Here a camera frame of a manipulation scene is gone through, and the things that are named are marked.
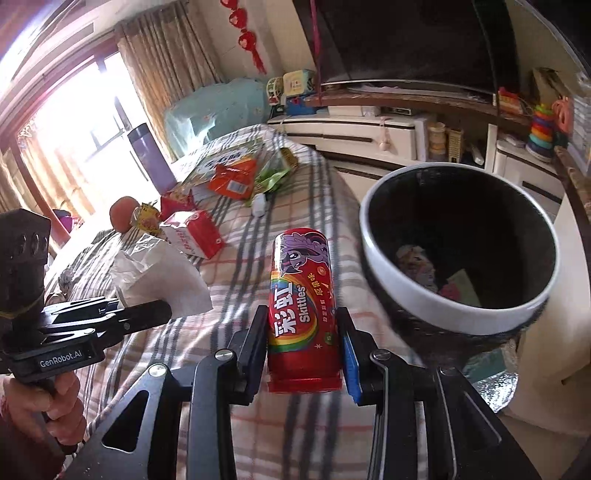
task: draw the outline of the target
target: candy can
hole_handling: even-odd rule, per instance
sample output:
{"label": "candy can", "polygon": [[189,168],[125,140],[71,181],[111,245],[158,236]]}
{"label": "candy can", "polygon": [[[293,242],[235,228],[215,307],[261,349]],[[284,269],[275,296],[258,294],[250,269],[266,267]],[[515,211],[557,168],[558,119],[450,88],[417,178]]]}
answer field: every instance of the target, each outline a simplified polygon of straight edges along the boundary
{"label": "candy can", "polygon": [[278,235],[269,293],[269,391],[341,388],[335,311],[326,237],[310,228]]}

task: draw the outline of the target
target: red lantern ornament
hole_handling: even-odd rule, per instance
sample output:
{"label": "red lantern ornament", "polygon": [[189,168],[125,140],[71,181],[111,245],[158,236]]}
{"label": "red lantern ornament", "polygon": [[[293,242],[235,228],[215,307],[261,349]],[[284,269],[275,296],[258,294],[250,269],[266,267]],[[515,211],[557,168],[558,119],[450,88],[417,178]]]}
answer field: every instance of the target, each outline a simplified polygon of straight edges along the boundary
{"label": "red lantern ornament", "polygon": [[244,48],[244,50],[252,53],[252,61],[254,62],[255,67],[257,67],[258,71],[263,75],[266,75],[267,71],[265,70],[261,57],[256,50],[256,35],[253,32],[246,30],[240,35],[240,37],[238,37],[238,45]]}
{"label": "red lantern ornament", "polygon": [[235,10],[238,8],[238,0],[220,0],[220,3],[230,10]]}
{"label": "red lantern ornament", "polygon": [[234,10],[230,14],[228,20],[232,25],[234,25],[236,28],[239,28],[240,30],[246,28],[246,10],[244,10],[243,8],[238,8]]}

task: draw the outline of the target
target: plaid blanket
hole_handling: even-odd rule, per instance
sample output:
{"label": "plaid blanket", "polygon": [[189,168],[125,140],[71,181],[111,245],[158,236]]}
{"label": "plaid blanket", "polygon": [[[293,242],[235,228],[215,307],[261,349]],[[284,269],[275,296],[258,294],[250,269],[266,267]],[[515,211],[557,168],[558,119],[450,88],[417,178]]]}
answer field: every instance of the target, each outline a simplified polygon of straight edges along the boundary
{"label": "plaid blanket", "polygon": [[[77,372],[89,436],[150,364],[162,362],[170,368],[195,364],[249,325],[256,307],[268,303],[272,241],[288,228],[307,226],[326,235],[337,305],[348,307],[357,328],[372,333],[380,347],[416,363],[409,347],[389,328],[362,274],[359,204],[320,154],[271,127],[256,125],[211,142],[194,158],[257,137],[269,149],[290,148],[300,162],[297,172],[270,197],[262,218],[254,218],[250,208],[226,197],[201,202],[199,208],[210,212],[226,241],[211,260],[189,257],[209,286],[213,310],[130,335],[108,349],[103,362]],[[70,266],[73,287],[68,299],[114,296],[109,276],[113,258],[120,250],[131,252],[140,237],[135,228],[125,235],[100,232]],[[58,288],[58,274],[46,279],[48,292]],[[344,387],[327,394],[277,395],[270,394],[263,381],[252,405],[232,409],[238,478],[365,479],[374,413],[374,407],[357,407]],[[179,478],[184,478],[187,422],[186,408],[178,449]],[[422,422],[419,425],[423,432]],[[424,477],[426,440],[421,434],[419,438],[419,470]]]}

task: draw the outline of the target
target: purple tumbler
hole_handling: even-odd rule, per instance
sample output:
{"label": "purple tumbler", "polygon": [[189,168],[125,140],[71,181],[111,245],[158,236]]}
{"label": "purple tumbler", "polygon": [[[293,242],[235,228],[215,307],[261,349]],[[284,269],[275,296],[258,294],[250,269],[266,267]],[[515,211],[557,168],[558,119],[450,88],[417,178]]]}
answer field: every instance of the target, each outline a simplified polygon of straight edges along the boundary
{"label": "purple tumbler", "polygon": [[164,159],[147,124],[141,124],[127,134],[139,162],[144,166],[148,177],[160,195],[177,184],[173,171]]}

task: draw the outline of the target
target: white paper bag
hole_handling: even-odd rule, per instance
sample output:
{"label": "white paper bag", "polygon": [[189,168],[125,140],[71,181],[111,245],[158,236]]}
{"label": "white paper bag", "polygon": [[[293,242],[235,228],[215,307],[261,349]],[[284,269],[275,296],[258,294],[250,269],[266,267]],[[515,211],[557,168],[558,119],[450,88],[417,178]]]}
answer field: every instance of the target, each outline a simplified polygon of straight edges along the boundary
{"label": "white paper bag", "polygon": [[183,253],[159,238],[140,240],[131,254],[117,253],[109,273],[125,307],[165,300],[172,308],[172,318],[213,308],[199,271]]}

